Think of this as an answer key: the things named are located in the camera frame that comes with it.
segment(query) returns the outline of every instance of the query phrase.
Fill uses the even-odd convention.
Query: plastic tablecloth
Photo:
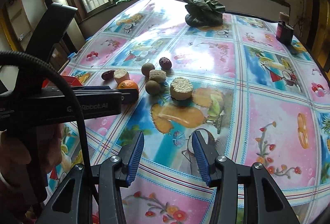
[[[125,68],[140,89],[136,104],[120,115],[86,120],[91,163],[99,164],[142,130],[145,146],[135,181],[121,189],[128,224],[208,223],[215,189],[201,180],[191,134],[234,162],[261,162],[284,192],[301,223],[330,202],[330,90],[303,45],[285,47],[277,24],[225,13],[219,27],[189,27],[185,3],[141,0],[120,13],[79,51],[62,72],[83,85],[117,86],[101,74]],[[172,69],[162,92],[150,96],[141,66]],[[173,100],[171,81],[184,77],[192,99]],[[63,129],[63,161],[48,175],[49,196],[82,162],[75,122]],[[243,187],[238,219],[243,222]],[[98,209],[93,207],[93,221]]]

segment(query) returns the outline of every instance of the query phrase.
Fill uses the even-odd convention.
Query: round bread slice
[[[158,70],[151,70],[149,72],[149,80],[156,81],[158,83],[165,82],[166,81],[166,72],[158,71]]]
[[[120,69],[116,70],[113,74],[113,77],[118,84],[130,79],[127,70],[124,68],[120,68]]]
[[[191,97],[194,87],[188,79],[177,77],[170,87],[171,97],[176,100],[186,100]]]

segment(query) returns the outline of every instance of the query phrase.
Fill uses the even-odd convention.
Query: bottle
[[[277,24],[276,39],[285,46],[290,46],[293,38],[293,27],[289,25],[289,15],[280,12]]]

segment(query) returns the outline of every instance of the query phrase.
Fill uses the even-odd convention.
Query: printed fruit pattern
[[[72,76],[76,77],[78,81],[84,85],[84,83],[88,80],[90,76],[92,76],[93,72],[85,72],[85,71],[77,71]]]
[[[87,56],[86,56],[86,61],[93,61],[97,60],[99,56],[99,53],[91,51]]]
[[[218,89],[212,88],[197,88],[192,93],[192,101],[201,107],[209,108],[212,103],[212,97],[214,97],[221,107],[224,106],[223,93]]]
[[[308,148],[308,133],[306,127],[306,116],[302,113],[298,113],[297,116],[297,123],[298,123],[298,138],[300,141],[301,146],[304,149]]]
[[[64,172],[68,173],[71,169],[71,158],[67,155],[68,147],[65,144],[61,144],[61,155],[62,155],[62,162],[61,166]]]
[[[322,85],[314,82],[311,83],[311,89],[319,98],[323,97],[325,94],[329,94],[329,92],[326,91]]]
[[[131,198],[142,199],[147,201],[149,206],[148,211],[145,213],[146,217],[154,217],[156,212],[159,210],[159,214],[163,215],[163,222],[169,224],[182,224],[187,220],[187,213],[180,210],[175,205],[161,203],[157,198],[156,194],[152,192],[148,197],[143,196],[141,191],[137,191],[133,195],[129,195],[123,199],[123,205],[129,205],[128,200]]]
[[[291,179],[290,171],[293,170],[296,174],[301,174],[300,167],[291,167],[288,169],[288,167],[283,164],[281,165],[281,168],[275,168],[274,166],[269,166],[271,163],[274,162],[273,158],[271,158],[269,155],[273,150],[275,150],[276,145],[275,144],[269,144],[267,140],[265,140],[266,131],[267,128],[276,128],[276,122],[272,122],[267,124],[264,127],[260,128],[260,131],[262,132],[262,135],[260,138],[255,138],[255,141],[258,142],[259,152],[256,153],[258,157],[256,158],[256,161],[258,163],[261,163],[264,165],[264,167],[268,170],[270,174],[273,174],[275,176],[287,176],[288,179]]]
[[[170,121],[177,122],[186,128],[196,128],[206,121],[203,113],[196,107],[179,107],[169,103],[163,106],[152,105],[151,116],[157,130],[163,134],[173,128]]]

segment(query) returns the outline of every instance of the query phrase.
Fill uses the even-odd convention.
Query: black cable
[[[95,201],[98,203],[99,197],[95,185],[92,182],[92,169],[90,167],[90,155],[88,153],[88,143],[86,136],[86,127],[84,121],[84,115],[81,110],[79,101],[75,96],[73,90],[69,84],[59,75],[53,67],[44,61],[40,60],[37,57],[23,53],[23,52],[14,52],[14,51],[0,51],[0,65],[3,66],[17,66],[19,68],[33,69],[34,71],[39,72],[41,75],[48,78],[53,82],[57,88],[64,94],[66,100],[72,106],[73,113],[77,121],[77,127],[79,132],[79,139],[81,145],[82,158],[84,160],[85,171],[88,183],[92,190]]]

